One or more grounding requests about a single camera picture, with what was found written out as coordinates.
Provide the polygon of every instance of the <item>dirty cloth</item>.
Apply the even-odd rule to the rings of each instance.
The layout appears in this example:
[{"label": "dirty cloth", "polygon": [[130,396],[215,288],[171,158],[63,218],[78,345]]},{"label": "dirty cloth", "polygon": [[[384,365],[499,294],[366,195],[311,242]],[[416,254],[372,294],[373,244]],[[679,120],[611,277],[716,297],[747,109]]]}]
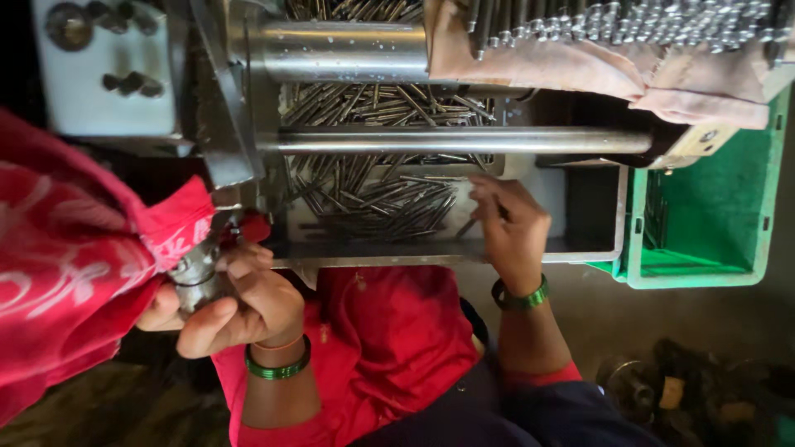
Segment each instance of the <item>dirty cloth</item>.
[{"label": "dirty cloth", "polygon": [[515,49],[489,49],[478,62],[463,27],[466,6],[425,0],[425,13],[432,80],[592,91],[626,99],[629,108],[676,123],[746,129],[767,124],[762,81],[768,71],[757,42],[712,54],[706,44],[665,48],[642,42],[519,40]]},{"label": "dirty cloth", "polygon": [[0,426],[110,359],[215,209],[192,178],[146,207],[113,173],[0,108]]}]

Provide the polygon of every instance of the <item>right hand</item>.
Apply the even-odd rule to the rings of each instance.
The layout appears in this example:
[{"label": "right hand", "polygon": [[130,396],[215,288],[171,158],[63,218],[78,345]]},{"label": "right hand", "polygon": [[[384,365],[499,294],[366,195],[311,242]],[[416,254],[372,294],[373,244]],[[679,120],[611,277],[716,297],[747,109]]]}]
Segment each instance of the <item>right hand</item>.
[{"label": "right hand", "polygon": [[272,265],[273,253],[245,243],[225,254],[216,269],[227,272],[248,306],[224,297],[182,321],[177,314],[179,299],[173,286],[167,284],[136,325],[144,331],[180,329],[176,350],[189,359],[237,344],[259,343],[267,348],[288,344],[303,334],[304,298],[289,281],[270,270]]},{"label": "right hand", "polygon": [[508,291],[524,297],[541,287],[541,257],[552,217],[516,180],[501,181],[484,174],[469,177],[470,198],[478,207],[489,262]]}]

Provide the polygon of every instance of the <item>metal roller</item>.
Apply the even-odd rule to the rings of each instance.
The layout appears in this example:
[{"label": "metal roller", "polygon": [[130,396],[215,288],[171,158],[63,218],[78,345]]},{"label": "metal roller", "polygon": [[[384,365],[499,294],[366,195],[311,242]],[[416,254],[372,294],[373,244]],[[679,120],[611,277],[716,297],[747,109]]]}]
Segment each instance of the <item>metal roller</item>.
[{"label": "metal roller", "polygon": [[283,154],[640,154],[651,137],[588,127],[325,127],[279,130]]}]

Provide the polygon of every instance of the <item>floor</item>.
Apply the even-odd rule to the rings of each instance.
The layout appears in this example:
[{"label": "floor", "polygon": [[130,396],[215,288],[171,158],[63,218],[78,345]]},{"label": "floor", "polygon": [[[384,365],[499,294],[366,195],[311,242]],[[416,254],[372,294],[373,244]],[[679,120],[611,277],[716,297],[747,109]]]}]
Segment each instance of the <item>floor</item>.
[{"label": "floor", "polygon": [[[756,286],[634,290],[590,266],[545,266],[553,311],[583,377],[593,379],[599,365],[610,356],[648,352],[662,337],[738,360],[754,357],[795,363],[792,115],[787,134],[770,261],[766,276]],[[490,330],[496,330],[499,311],[489,293],[497,279],[494,269],[466,265],[453,270],[462,296],[475,306]]]}]

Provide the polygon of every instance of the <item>person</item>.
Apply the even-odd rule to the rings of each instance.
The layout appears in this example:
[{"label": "person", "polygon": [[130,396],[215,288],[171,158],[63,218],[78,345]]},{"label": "person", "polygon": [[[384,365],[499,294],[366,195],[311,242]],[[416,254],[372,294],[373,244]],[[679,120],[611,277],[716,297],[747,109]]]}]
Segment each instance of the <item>person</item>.
[{"label": "person", "polygon": [[510,300],[533,297],[504,306],[496,348],[472,336],[449,269],[322,269],[317,310],[256,244],[218,265],[241,304],[183,322],[166,287],[138,327],[179,329],[182,356],[212,355],[241,447],[662,445],[581,380],[538,293],[549,214],[517,181],[470,180],[488,261]]}]

